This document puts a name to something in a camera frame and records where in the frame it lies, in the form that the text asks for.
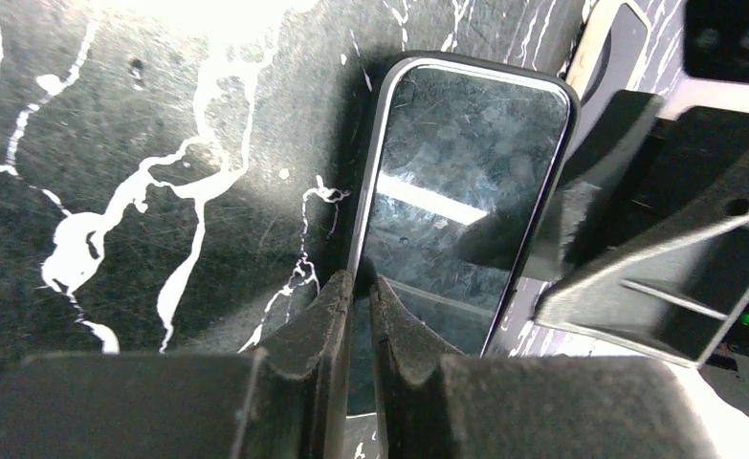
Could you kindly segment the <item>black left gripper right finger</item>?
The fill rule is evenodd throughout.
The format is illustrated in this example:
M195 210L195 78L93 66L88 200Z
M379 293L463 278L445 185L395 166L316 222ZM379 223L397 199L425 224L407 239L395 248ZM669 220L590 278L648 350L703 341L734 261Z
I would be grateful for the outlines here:
M674 373L641 357L477 358L370 290L385 458L713 458Z

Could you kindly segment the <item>beige phone case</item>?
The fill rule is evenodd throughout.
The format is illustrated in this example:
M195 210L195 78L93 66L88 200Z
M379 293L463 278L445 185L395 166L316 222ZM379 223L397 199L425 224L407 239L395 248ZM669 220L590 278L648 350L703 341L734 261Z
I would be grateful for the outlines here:
M651 23L636 2L596 2L566 74L586 120L598 118L616 92L635 86L650 36Z

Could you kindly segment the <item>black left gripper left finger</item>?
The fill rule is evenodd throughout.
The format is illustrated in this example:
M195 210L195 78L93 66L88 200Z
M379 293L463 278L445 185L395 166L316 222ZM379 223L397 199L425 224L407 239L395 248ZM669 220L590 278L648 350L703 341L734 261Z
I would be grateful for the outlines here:
M337 458L353 277L237 354L56 353L0 386L0 458Z

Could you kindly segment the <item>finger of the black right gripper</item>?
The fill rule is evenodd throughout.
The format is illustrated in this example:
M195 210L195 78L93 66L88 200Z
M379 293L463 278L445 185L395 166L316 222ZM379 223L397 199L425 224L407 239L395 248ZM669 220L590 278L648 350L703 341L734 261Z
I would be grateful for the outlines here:
M749 114L685 112L638 196L654 214L550 287L535 321L699 366L749 302Z
M525 275L556 282L591 258L611 198L664 105L652 93L622 90L567 160L533 245Z

